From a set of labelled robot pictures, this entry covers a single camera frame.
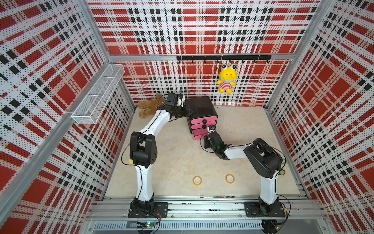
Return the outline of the pink drawer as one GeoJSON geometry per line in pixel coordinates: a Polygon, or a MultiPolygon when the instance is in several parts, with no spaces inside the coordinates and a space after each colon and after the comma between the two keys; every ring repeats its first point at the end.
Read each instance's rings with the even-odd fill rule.
{"type": "Polygon", "coordinates": [[[192,119],[191,120],[191,124],[192,125],[196,125],[196,124],[206,124],[208,122],[213,122],[213,121],[216,121],[218,119],[217,116],[208,116],[208,117],[201,117],[201,118],[195,118],[195,119],[192,119]]]}
{"type": "Polygon", "coordinates": [[[194,140],[200,140],[201,136],[204,135],[204,134],[209,134],[208,133],[208,128],[192,130],[192,135],[193,135],[194,140]]]}
{"type": "Polygon", "coordinates": [[[212,121],[212,122],[207,122],[207,123],[199,123],[199,124],[194,124],[191,126],[191,129],[192,130],[195,130],[195,129],[206,129],[208,128],[209,126],[213,126],[213,125],[216,125],[217,122],[216,121],[212,121]]]}

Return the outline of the black drawer cabinet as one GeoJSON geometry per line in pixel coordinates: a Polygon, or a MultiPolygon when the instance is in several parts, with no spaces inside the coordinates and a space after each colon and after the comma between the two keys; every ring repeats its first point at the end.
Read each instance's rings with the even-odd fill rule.
{"type": "Polygon", "coordinates": [[[208,116],[218,117],[216,109],[209,97],[197,97],[197,98],[187,99],[185,104],[186,104],[186,110],[187,110],[187,123],[188,123],[191,134],[192,134],[192,129],[191,129],[192,119],[208,117],[208,116]]]}

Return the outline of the orange tape roll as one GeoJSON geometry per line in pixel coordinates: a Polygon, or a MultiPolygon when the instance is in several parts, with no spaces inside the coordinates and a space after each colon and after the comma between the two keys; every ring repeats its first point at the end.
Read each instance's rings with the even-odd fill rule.
{"type": "Polygon", "coordinates": [[[226,183],[233,184],[235,182],[235,177],[232,174],[227,174],[225,180],[226,183]]]}
{"type": "Polygon", "coordinates": [[[195,176],[193,179],[192,179],[192,183],[195,185],[195,186],[200,186],[202,184],[202,178],[200,176],[195,176]]]}

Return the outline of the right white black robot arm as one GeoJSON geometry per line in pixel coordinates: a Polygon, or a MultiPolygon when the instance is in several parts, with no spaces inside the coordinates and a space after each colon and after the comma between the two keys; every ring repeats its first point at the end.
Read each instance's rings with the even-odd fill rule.
{"type": "Polygon", "coordinates": [[[212,125],[208,127],[207,135],[204,136],[204,148],[212,149],[213,153],[222,160],[248,159],[261,177],[259,203],[270,207],[279,201],[277,179],[283,158],[262,138],[257,138],[248,144],[228,145],[223,142],[216,127],[212,125]]]}

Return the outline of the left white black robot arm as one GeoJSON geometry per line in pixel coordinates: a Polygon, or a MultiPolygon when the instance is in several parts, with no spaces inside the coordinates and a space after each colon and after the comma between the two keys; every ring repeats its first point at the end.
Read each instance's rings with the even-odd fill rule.
{"type": "Polygon", "coordinates": [[[150,122],[139,132],[131,134],[130,159],[137,176],[136,198],[139,202],[150,203],[154,192],[152,187],[152,167],[158,155],[156,138],[163,127],[173,117],[181,118],[186,115],[186,105],[164,105],[158,109],[150,122]]]}

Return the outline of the brown teddy bear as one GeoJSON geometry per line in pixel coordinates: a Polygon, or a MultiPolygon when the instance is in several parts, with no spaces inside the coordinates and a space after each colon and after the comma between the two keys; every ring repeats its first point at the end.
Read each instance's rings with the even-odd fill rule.
{"type": "Polygon", "coordinates": [[[137,107],[140,109],[139,117],[141,119],[145,119],[149,116],[155,115],[158,108],[163,105],[165,102],[165,99],[161,94],[156,95],[155,100],[151,101],[140,101],[137,105],[137,107]]]}

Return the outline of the yellow frog plush toy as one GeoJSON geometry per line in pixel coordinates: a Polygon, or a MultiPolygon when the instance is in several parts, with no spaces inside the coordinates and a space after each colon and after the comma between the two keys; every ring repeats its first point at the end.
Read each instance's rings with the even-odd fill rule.
{"type": "Polygon", "coordinates": [[[236,86],[234,82],[237,79],[237,72],[236,72],[237,65],[235,64],[223,64],[220,74],[219,80],[217,84],[219,85],[219,92],[220,93],[232,93],[232,88],[236,86]]]}

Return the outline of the black connector box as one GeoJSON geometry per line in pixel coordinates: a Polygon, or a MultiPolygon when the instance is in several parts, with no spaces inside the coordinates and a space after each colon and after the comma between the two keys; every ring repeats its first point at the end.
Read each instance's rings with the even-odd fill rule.
{"type": "Polygon", "coordinates": [[[277,221],[263,220],[262,227],[262,231],[264,234],[276,234],[279,230],[277,221]]]}

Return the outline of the green circuit board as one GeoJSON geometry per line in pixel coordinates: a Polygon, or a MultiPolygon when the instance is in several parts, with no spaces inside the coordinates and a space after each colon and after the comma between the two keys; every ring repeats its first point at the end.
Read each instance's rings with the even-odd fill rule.
{"type": "Polygon", "coordinates": [[[152,229],[158,225],[158,222],[137,222],[137,229],[152,229]]]}

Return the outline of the black hook rail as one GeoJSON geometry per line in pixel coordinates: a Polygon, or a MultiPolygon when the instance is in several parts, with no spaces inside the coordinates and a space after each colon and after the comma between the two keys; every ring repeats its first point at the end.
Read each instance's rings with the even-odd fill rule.
{"type": "Polygon", "coordinates": [[[271,55],[212,55],[212,56],[204,56],[204,55],[194,55],[194,56],[176,56],[178,61],[221,61],[221,60],[271,60],[271,55]]]}

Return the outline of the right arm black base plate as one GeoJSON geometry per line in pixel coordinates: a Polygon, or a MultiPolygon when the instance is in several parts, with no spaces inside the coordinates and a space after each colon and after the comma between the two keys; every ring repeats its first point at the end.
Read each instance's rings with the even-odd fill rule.
{"type": "Polygon", "coordinates": [[[285,209],[279,199],[271,205],[261,198],[256,202],[244,202],[246,217],[286,217],[285,209]]]}

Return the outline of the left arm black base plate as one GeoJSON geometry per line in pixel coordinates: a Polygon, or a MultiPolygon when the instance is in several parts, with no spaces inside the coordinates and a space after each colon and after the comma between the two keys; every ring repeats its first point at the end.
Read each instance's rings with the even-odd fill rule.
{"type": "Polygon", "coordinates": [[[141,201],[135,198],[130,203],[128,218],[166,218],[168,215],[167,202],[155,202],[153,198],[150,201],[141,201]]]}

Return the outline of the aluminium mounting rail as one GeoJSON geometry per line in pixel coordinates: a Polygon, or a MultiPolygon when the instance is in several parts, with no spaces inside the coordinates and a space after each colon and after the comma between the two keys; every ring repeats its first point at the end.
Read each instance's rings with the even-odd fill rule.
{"type": "MultiPolygon", "coordinates": [[[[256,202],[257,196],[192,196],[155,197],[155,202],[168,203],[165,221],[247,219],[244,202],[256,202]]],[[[105,199],[94,202],[87,220],[128,220],[131,199],[105,199]]],[[[289,219],[321,219],[327,214],[320,202],[301,196],[282,196],[280,202],[287,207],[289,219]]]]}

